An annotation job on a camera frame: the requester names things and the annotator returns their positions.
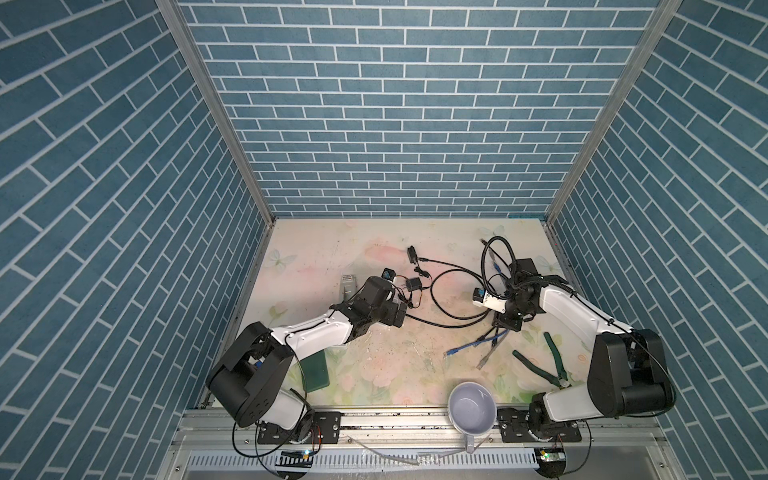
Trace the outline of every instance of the floral tabletop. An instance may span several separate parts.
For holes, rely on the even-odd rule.
[[[562,274],[538,220],[279,220],[240,331],[256,321],[275,327],[321,315],[339,301],[343,274],[355,275],[358,288],[385,267],[416,276],[406,255],[411,245],[420,257],[479,271],[480,239],[495,234],[509,240],[518,259],[532,258],[540,273]],[[503,245],[494,247],[505,257]],[[451,267],[422,263],[421,268],[434,278]],[[487,271],[494,271],[490,263]],[[472,305],[477,286],[468,274],[453,272],[437,282],[434,294],[449,312],[468,316],[482,311]],[[462,323],[442,314],[428,290],[424,294],[419,308],[409,313],[435,323]],[[445,356],[446,350],[476,340],[490,325],[490,315],[464,329],[440,329],[409,318],[402,328],[375,324],[346,346],[326,349],[330,385],[310,393],[308,400],[317,406],[445,405],[454,386],[471,380],[488,388],[498,403],[528,403],[535,393],[555,387],[526,369],[512,352],[518,350],[556,375],[544,332],[557,344],[571,384],[586,379],[591,346],[548,314],[537,315],[519,333],[510,332],[480,370],[478,362],[490,343]],[[300,372],[294,366],[285,387],[298,385]]]

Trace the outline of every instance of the green plier handle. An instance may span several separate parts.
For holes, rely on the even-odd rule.
[[[549,332],[544,332],[544,338],[547,340],[547,345],[549,345],[549,349],[552,352],[552,356],[554,357],[554,366],[558,369],[558,376],[554,376],[550,372],[540,369],[531,363],[531,360],[525,358],[525,355],[518,352],[517,350],[512,352],[512,355],[514,355],[516,359],[520,360],[522,364],[525,365],[525,367],[531,370],[533,373],[550,382],[552,385],[562,389],[568,382],[568,373],[565,372],[563,359],[560,357],[560,351],[554,344],[552,336],[549,334]]]

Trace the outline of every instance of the mug handle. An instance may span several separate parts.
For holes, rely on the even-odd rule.
[[[464,435],[464,445],[467,449],[467,453],[474,453],[475,437],[473,437],[472,435]]]

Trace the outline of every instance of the blue brick wall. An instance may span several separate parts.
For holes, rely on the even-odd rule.
[[[0,478],[144,478],[259,218],[153,0],[0,2]]]
[[[657,0],[299,3],[182,1],[278,216],[542,217]]]
[[[688,478],[768,466],[766,25],[684,0],[554,225],[587,295],[664,338]]]

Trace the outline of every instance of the wall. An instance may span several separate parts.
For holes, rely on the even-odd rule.
[[[768,466],[766,24],[685,0],[555,222],[587,295],[664,338],[689,478]]]
[[[153,475],[263,222],[152,0],[0,3],[0,81],[0,478]]]
[[[657,0],[183,0],[279,216],[542,217]]]

